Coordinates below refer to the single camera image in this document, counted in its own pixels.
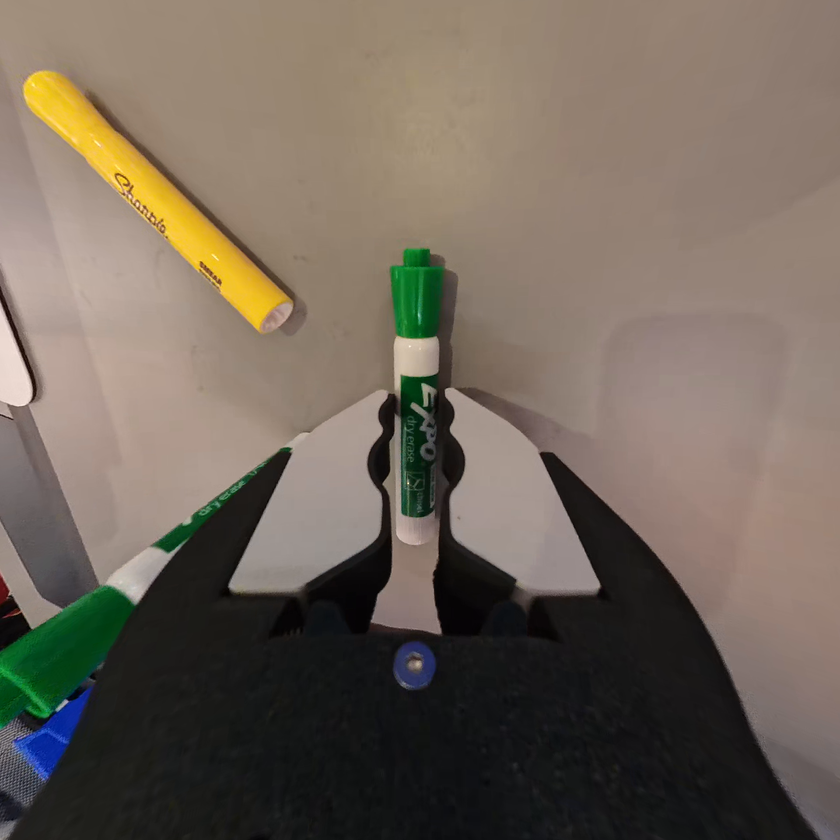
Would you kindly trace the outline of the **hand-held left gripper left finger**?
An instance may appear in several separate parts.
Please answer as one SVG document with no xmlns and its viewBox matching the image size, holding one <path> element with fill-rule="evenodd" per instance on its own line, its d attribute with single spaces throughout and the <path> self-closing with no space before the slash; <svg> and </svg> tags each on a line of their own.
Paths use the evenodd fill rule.
<svg viewBox="0 0 840 840">
<path fill-rule="evenodd" d="M 292 446 L 228 584 L 232 595 L 281 595 L 304 611 L 335 604 L 365 634 L 392 572 L 394 395 L 373 392 Z"/>
</svg>

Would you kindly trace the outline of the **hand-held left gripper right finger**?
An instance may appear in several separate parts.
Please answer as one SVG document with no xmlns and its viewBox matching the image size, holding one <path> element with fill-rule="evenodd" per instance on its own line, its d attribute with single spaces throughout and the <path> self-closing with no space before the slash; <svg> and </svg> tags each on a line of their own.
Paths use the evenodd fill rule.
<svg viewBox="0 0 840 840">
<path fill-rule="evenodd" d="M 441 405 L 434 599 L 441 632 L 477 635 L 493 610 L 595 600 L 602 585 L 538 447 L 450 387 Z"/>
</svg>

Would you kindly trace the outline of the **green dry erase marker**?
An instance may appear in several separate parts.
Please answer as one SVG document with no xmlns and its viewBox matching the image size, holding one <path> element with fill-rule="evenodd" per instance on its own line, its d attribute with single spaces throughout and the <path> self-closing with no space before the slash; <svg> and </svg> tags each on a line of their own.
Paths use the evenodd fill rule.
<svg viewBox="0 0 840 840">
<path fill-rule="evenodd" d="M 1 718 L 45 720 L 100 667 L 134 607 L 193 535 L 267 465 L 263 461 L 191 517 L 136 554 L 90 593 L 1 654 Z"/>
<path fill-rule="evenodd" d="M 395 535 L 423 545 L 436 534 L 440 309 L 444 268 L 408 248 L 391 268 L 395 321 Z"/>
</svg>

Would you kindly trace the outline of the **yellow highlighter marker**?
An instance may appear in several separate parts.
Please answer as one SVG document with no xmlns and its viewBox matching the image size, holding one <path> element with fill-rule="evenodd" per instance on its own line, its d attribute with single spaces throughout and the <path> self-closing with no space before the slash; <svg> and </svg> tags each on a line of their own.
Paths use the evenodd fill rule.
<svg viewBox="0 0 840 840">
<path fill-rule="evenodd" d="M 39 117 L 106 181 L 205 282 L 261 334 L 281 327 L 293 300 L 257 267 L 66 77 L 27 78 L 23 94 Z"/>
</svg>

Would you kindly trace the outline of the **blue plastic bin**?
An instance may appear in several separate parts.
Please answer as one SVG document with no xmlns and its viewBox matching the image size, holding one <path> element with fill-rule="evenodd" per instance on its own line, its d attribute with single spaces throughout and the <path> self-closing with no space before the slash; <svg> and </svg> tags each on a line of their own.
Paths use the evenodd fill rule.
<svg viewBox="0 0 840 840">
<path fill-rule="evenodd" d="M 94 685 L 91 679 L 86 680 L 38 728 L 29 729 L 13 740 L 17 756 L 41 781 L 49 779 L 67 750 Z"/>
</svg>

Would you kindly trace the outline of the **grey desk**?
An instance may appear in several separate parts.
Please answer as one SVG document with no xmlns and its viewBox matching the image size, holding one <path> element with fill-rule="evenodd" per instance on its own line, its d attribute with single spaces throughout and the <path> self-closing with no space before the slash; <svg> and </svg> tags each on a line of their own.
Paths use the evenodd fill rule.
<svg viewBox="0 0 840 840">
<path fill-rule="evenodd" d="M 281 327 L 30 111 L 42 70 L 288 294 Z M 392 387 L 389 266 L 429 247 L 445 381 L 665 562 L 824 837 L 838 222 L 838 2 L 2 2 L 2 284 L 48 546 L 104 579 Z"/>
</svg>

